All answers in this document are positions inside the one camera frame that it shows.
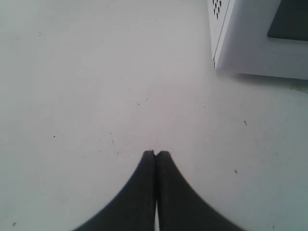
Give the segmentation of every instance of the black panel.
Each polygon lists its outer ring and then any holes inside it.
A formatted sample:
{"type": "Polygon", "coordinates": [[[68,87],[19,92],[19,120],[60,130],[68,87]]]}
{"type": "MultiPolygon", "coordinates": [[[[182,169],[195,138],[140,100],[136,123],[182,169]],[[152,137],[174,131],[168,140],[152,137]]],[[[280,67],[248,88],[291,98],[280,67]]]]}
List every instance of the black panel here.
{"type": "Polygon", "coordinates": [[[119,194],[76,231],[153,231],[154,184],[155,155],[153,151],[146,151],[119,194]]]}
{"type": "Polygon", "coordinates": [[[268,37],[308,41],[308,0],[282,0],[268,37]]]}
{"type": "Polygon", "coordinates": [[[156,156],[160,231],[242,231],[188,185],[169,152],[156,156]]]}

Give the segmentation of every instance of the vent grille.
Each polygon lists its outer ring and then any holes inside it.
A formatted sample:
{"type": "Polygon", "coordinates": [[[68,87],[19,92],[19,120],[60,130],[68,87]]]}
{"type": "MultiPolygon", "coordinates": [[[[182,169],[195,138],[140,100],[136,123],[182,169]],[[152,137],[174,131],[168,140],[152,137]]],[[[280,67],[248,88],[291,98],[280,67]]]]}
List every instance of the vent grille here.
{"type": "Polygon", "coordinates": [[[221,12],[222,0],[212,0],[213,3],[213,12],[216,19],[219,19],[219,14],[221,12]]]}

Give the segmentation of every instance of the white floor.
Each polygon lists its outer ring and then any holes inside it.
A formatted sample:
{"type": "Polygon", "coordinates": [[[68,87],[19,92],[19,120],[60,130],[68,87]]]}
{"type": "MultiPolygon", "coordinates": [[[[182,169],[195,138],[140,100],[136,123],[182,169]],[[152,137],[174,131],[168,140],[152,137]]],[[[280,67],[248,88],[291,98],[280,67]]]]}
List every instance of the white floor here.
{"type": "Polygon", "coordinates": [[[308,229],[308,83],[217,76],[205,0],[2,0],[0,25],[0,230],[72,230],[148,149],[245,229],[308,229]]]}

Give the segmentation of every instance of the white appliance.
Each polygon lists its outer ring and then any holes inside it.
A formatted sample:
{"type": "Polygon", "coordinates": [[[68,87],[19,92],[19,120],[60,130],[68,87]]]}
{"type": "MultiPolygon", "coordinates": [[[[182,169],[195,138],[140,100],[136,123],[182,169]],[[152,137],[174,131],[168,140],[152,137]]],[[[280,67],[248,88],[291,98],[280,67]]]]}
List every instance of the white appliance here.
{"type": "Polygon", "coordinates": [[[308,79],[307,0],[207,0],[216,69],[308,79]]]}

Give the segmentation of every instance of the ventilation holes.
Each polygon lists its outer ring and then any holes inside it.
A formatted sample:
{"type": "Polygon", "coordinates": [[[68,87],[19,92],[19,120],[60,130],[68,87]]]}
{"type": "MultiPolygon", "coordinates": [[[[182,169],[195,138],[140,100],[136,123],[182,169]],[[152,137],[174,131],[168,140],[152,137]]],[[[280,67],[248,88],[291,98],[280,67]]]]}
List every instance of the ventilation holes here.
{"type": "Polygon", "coordinates": [[[219,14],[220,14],[220,8],[222,5],[222,0],[212,0],[213,2],[213,7],[214,7],[214,15],[216,16],[216,19],[219,19],[219,14]]]}

